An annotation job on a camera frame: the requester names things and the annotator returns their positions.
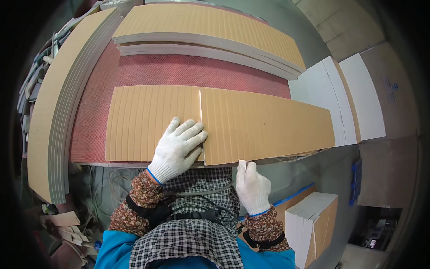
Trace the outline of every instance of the gray cable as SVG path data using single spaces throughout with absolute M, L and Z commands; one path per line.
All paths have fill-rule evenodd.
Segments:
M 206 192 L 165 192 L 164 195 L 170 195 L 170 196 L 202 196 L 202 195 L 209 195 L 209 194 L 214 194 L 214 193 L 226 190 L 229 187 L 231 187 L 232 185 L 233 185 L 233 181 L 231 181 L 226 186 L 224 186 L 222 188 L 219 188 L 219 189 L 216 189 L 216 190 L 213 190 L 213 191 L 206 191 Z

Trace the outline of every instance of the tan grooved board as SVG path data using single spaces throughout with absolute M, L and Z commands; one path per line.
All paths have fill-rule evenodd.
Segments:
M 80 22 L 58 51 L 40 87 L 28 136 L 28 183 L 48 202 L 51 202 L 53 195 L 49 191 L 48 149 L 52 120 L 60 92 L 64 90 L 64 84 L 76 64 L 76 58 L 114 10 L 97 12 Z
M 200 120 L 199 89 L 193 86 L 116 87 L 107 120 L 106 160 L 152 161 L 173 117 Z
M 112 39 L 166 32 L 232 40 L 305 69 L 298 47 L 288 35 L 252 18 L 209 6 L 179 3 L 135 6 Z
M 205 165 L 335 146 L 330 111 L 259 93 L 201 88 Z

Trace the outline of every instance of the blue crate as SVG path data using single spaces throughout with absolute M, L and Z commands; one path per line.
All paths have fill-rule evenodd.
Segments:
M 361 165 L 362 161 L 361 158 L 352 165 L 352 183 L 351 183 L 351 196 L 349 205 L 352 206 L 355 201 L 357 200 L 358 196 L 361 192 Z

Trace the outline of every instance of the stack of boards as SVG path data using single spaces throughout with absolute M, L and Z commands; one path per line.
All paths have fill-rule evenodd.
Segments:
M 116 87 L 106 160 L 152 161 L 173 117 L 202 121 L 205 165 L 311 152 L 335 146 L 330 111 L 259 93 L 178 85 Z
M 28 183 L 49 203 L 66 202 L 68 150 L 79 100 L 121 20 L 116 8 L 84 18 L 61 46 L 40 87 L 28 138 Z
M 246 65 L 287 80 L 296 80 L 305 71 L 291 37 L 257 19 L 214 6 L 135 6 L 112 40 L 122 56 L 201 56 Z
M 285 237 L 300 269 L 308 267 L 330 245 L 338 195 L 313 192 L 285 211 Z
M 325 58 L 289 88 L 292 100 L 330 110 L 336 146 L 386 135 L 374 82 L 358 53 L 340 63 Z

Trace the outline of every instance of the white cotton work glove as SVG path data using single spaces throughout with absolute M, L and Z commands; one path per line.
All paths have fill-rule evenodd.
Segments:
M 187 120 L 181 126 L 179 124 L 179 118 L 174 117 L 148 165 L 149 174 L 160 185 L 190 169 L 202 152 L 202 148 L 197 146 L 208 137 L 207 132 L 200 132 L 203 130 L 203 123 L 200 121 L 195 124 L 195 121 Z
M 258 216 L 269 210 L 270 181 L 257 172 L 255 162 L 249 162 L 246 170 L 244 165 L 237 167 L 236 192 L 250 216 Z

